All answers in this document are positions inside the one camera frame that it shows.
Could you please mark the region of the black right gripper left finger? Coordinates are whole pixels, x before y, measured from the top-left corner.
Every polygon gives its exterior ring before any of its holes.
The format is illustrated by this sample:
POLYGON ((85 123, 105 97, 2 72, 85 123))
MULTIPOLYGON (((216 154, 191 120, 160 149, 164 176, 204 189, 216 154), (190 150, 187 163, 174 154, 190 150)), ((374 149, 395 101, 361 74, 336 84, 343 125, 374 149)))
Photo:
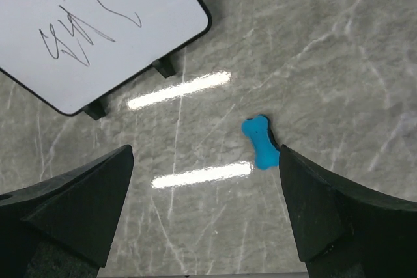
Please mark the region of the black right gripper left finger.
POLYGON ((2 277, 97 277, 134 166, 124 145, 77 169, 1 195, 2 277))

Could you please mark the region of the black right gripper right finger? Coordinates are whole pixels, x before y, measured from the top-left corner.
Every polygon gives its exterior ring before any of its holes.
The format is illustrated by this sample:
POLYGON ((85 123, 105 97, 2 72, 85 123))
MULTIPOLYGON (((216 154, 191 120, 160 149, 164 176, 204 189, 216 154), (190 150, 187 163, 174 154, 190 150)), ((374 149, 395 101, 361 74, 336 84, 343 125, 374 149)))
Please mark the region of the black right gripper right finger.
POLYGON ((310 277, 415 277, 416 203, 281 147, 280 178, 298 257, 310 277))

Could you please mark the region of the blue bone-shaped eraser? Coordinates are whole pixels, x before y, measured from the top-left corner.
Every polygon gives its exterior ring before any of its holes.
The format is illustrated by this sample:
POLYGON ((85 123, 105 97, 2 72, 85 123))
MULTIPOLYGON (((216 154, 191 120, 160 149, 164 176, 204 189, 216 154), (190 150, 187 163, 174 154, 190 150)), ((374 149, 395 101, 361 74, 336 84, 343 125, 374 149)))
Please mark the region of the blue bone-shaped eraser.
POLYGON ((255 166, 261 170, 278 167, 280 147, 266 115, 257 115, 242 123, 242 133, 250 140, 255 153, 255 166))

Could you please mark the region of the small black-framed whiteboard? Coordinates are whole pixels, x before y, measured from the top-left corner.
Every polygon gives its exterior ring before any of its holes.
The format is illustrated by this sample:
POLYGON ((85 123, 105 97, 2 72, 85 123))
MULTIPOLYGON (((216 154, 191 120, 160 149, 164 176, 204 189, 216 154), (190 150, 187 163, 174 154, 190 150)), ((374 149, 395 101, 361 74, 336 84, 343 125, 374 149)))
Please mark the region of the small black-framed whiteboard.
POLYGON ((63 115, 208 32, 203 0, 1 0, 1 71, 63 115))

